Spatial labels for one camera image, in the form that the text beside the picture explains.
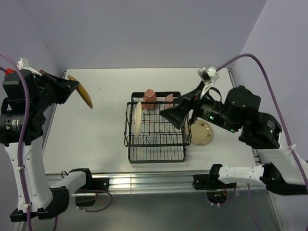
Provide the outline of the pink floral small bowl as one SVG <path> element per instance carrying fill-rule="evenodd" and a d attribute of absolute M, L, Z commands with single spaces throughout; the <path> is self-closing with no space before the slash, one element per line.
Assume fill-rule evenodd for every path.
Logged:
<path fill-rule="evenodd" d="M 164 106 L 164 109 L 169 109 L 169 108 L 172 108 L 175 106 L 174 104 L 174 95 L 173 93 L 172 94 L 169 94 L 165 97 L 165 106 Z"/>

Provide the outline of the pink floral mug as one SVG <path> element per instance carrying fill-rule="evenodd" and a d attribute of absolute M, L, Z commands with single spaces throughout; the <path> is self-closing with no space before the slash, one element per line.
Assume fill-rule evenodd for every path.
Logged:
<path fill-rule="evenodd" d="M 154 90 L 148 89 L 143 96 L 143 102 L 144 104 L 141 105 L 142 110 L 155 110 L 156 104 L 153 102 L 157 101 L 157 96 Z"/>

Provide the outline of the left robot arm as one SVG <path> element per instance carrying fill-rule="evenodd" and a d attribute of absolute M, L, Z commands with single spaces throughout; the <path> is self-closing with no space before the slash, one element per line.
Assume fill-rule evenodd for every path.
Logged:
<path fill-rule="evenodd" d="M 73 169 L 50 186 L 43 164 L 44 112 L 65 103 L 79 82 L 44 71 L 20 70 L 7 73 L 2 85 L 7 97 L 0 110 L 0 142 L 11 160 L 18 189 L 18 206 L 10 219 L 52 219 L 67 210 L 72 194 L 89 192 L 94 186 L 88 168 Z"/>

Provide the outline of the yellow patterned plate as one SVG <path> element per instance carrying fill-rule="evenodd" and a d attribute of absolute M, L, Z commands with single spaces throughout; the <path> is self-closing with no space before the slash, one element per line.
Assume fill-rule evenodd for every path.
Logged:
<path fill-rule="evenodd" d="M 76 90 L 79 93 L 79 95 L 81 96 L 81 98 L 84 100 L 84 102 L 88 105 L 88 107 L 90 109 L 93 109 L 93 103 L 92 103 L 91 97 L 80 82 L 79 82 L 79 85 L 77 86 Z"/>

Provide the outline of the aluminium mounting rail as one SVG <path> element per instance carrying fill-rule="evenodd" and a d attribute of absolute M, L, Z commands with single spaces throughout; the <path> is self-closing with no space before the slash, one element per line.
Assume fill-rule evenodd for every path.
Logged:
<path fill-rule="evenodd" d="M 108 191 L 120 194 L 189 193 L 194 192 L 193 176 L 207 171 L 171 171 L 144 173 L 93 173 L 95 180 L 108 178 Z"/>

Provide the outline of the cream plate small motifs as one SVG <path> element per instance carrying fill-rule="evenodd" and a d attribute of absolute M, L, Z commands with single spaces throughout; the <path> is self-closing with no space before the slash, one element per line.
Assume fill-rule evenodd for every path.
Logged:
<path fill-rule="evenodd" d="M 185 124 L 186 134 L 191 132 L 191 142 L 197 145 L 210 143 L 214 138 L 214 131 L 209 123 L 198 119 L 193 124 Z"/>

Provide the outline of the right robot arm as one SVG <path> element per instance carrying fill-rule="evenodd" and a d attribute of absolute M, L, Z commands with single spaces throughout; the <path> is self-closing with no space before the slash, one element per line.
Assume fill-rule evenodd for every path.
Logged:
<path fill-rule="evenodd" d="M 231 89 L 225 101 L 201 94 L 199 87 L 174 101 L 174 106 L 160 115 L 180 129 L 205 120 L 231 133 L 239 132 L 239 141 L 261 152 L 268 162 L 259 166 L 230 167 L 213 164 L 204 177 L 194 177 L 193 186 L 200 190 L 217 190 L 236 183 L 264 186 L 279 195 L 305 195 L 308 192 L 307 161 L 293 156 L 283 130 L 274 116 L 259 111 L 261 98 L 244 86 Z"/>

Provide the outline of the cream plate green brushstroke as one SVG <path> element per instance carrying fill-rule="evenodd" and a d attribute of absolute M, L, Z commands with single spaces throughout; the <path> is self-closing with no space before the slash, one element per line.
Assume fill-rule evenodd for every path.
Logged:
<path fill-rule="evenodd" d="M 134 138 L 138 138 L 141 129 L 141 117 L 142 117 L 142 103 L 138 102 L 133 115 L 133 135 Z"/>

